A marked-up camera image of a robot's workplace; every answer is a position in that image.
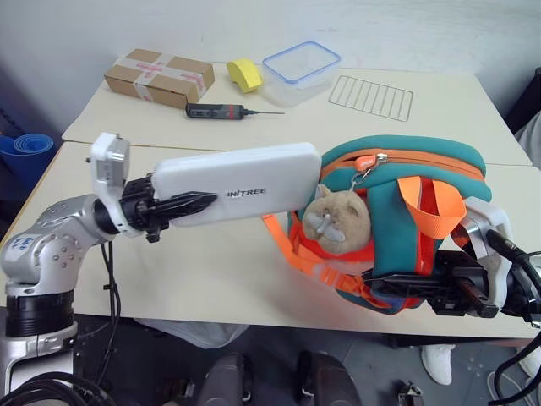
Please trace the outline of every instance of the teal backpack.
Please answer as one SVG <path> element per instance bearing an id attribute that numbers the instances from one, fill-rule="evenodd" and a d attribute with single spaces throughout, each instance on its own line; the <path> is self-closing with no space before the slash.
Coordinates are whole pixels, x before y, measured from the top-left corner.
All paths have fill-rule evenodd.
<path id="1" fill-rule="evenodd" d="M 374 292 L 364 283 L 387 274 L 438 272 L 443 239 L 466 215 L 464 199 L 490 201 L 485 165 L 469 145 L 407 135 L 374 135 L 339 145 L 322 157 L 320 183 L 331 192 L 354 190 L 369 209 L 372 240 L 356 252 L 331 255 L 306 238 L 304 209 L 289 213 L 285 234 L 273 216 L 265 224 L 288 262 L 357 305 L 395 314 L 420 305 Z"/>

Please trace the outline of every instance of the plastic food container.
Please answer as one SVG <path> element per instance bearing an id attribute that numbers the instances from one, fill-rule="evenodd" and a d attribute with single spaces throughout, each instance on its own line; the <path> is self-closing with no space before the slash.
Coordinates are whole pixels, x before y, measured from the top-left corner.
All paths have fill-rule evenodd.
<path id="1" fill-rule="evenodd" d="M 304 102 L 330 87 L 340 55 L 308 41 L 263 59 L 261 93 L 279 106 Z"/>

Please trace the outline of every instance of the packing tape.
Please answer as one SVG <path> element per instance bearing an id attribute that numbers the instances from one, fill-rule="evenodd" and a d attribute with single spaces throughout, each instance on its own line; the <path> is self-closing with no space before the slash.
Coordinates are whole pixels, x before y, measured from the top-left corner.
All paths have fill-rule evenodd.
<path id="1" fill-rule="evenodd" d="M 116 65 L 124 66 L 125 68 L 141 70 L 139 77 L 134 80 L 134 88 L 141 99 L 145 99 L 148 102 L 153 102 L 152 96 L 146 87 L 158 74 L 166 76 L 167 78 L 187 80 L 188 82 L 195 83 L 197 89 L 197 95 L 201 98 L 206 92 L 205 82 L 203 81 L 203 74 L 197 74 L 195 72 L 189 72 L 188 70 L 175 69 L 167 66 L 171 60 L 175 58 L 174 55 L 167 55 L 163 53 L 156 61 L 152 63 L 138 61 L 132 58 L 123 58 Z"/>

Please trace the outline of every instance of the precision screwdriver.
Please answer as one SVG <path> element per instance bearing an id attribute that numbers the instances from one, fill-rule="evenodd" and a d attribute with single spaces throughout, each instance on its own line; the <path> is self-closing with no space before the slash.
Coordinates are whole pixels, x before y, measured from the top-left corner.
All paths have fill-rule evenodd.
<path id="1" fill-rule="evenodd" d="M 222 120 L 242 120 L 250 114 L 285 114 L 284 112 L 256 112 L 241 104 L 186 104 L 186 114 L 190 118 L 214 118 Z"/>

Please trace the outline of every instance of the wire rack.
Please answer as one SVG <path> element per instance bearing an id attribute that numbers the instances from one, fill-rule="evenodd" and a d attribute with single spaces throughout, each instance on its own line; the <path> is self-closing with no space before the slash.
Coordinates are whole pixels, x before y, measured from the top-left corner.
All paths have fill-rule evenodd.
<path id="1" fill-rule="evenodd" d="M 340 76 L 329 102 L 397 121 L 407 121 L 413 92 L 381 83 Z"/>

